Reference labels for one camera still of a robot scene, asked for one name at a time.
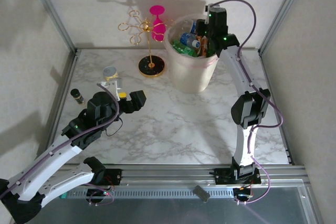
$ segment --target plastic bucket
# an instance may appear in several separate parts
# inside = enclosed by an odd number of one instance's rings
[[[183,20],[199,18],[204,19],[205,16],[191,14],[178,18],[174,26],[166,31],[163,40],[163,44],[169,55],[170,79],[174,87],[184,93],[199,93],[203,91],[208,86],[218,62],[217,55],[208,58],[195,58],[179,54],[170,43],[173,36],[178,32]]]

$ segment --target black round base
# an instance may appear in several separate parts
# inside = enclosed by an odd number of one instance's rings
[[[154,66],[151,66],[150,56],[142,58],[139,62],[139,71],[145,77],[158,77],[163,74],[164,61],[158,56],[152,55],[152,62]]]

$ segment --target gold wire stand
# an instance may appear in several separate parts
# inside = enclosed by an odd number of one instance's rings
[[[174,21],[172,19],[167,19],[162,23],[158,23],[156,25],[153,25],[153,23],[151,21],[149,21],[147,18],[145,18],[144,21],[141,20],[141,18],[139,17],[139,11],[138,10],[132,10],[129,12],[129,16],[132,18],[135,18],[138,20],[138,22],[140,23],[138,26],[135,25],[130,25],[128,23],[120,23],[118,26],[118,29],[120,31],[126,31],[127,29],[129,29],[130,27],[135,27],[138,30],[140,30],[140,32],[136,35],[133,35],[130,38],[130,43],[133,45],[138,45],[142,38],[141,38],[141,34],[146,33],[146,37],[147,37],[147,41],[148,41],[148,50],[149,50],[149,55],[142,58],[139,61],[138,64],[138,68],[140,73],[145,76],[145,77],[158,77],[160,75],[162,75],[163,70],[165,68],[165,64],[162,58],[152,55],[152,51],[151,51],[151,43],[150,43],[150,37],[149,37],[149,33],[153,32],[155,33],[155,35],[161,35],[164,38],[164,34],[161,33],[156,33],[153,31],[153,28],[158,26],[158,25],[165,25],[166,27],[170,27],[174,24]]]

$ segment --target white marble surface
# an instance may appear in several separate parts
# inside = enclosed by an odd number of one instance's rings
[[[102,137],[69,163],[81,163],[95,156],[104,164],[230,164],[236,148],[237,130],[230,109],[237,100],[236,89],[225,65],[219,62],[209,86],[198,94],[176,90],[169,80],[169,62],[165,50],[153,54],[165,59],[167,68],[158,78],[146,78],[138,72],[139,60],[147,50],[83,50],[71,80],[70,89],[78,89],[88,100],[99,92],[106,66],[115,66],[122,78],[123,91],[144,90],[145,106],[133,114],[123,114],[122,129],[113,137]],[[245,50],[249,67],[265,87],[265,76],[255,50]],[[85,106],[67,95],[58,125],[58,133],[77,117]],[[263,124],[275,124],[269,107]],[[113,123],[113,133],[120,122]],[[260,129],[255,156],[264,164],[288,164],[279,129]]]

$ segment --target green bottle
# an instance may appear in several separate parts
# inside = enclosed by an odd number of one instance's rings
[[[189,56],[192,56],[192,57],[197,57],[197,54],[196,54],[194,49],[191,49],[190,47],[187,47],[186,45],[182,44],[178,40],[174,40],[172,46],[180,54],[185,54],[185,55],[189,55]]]

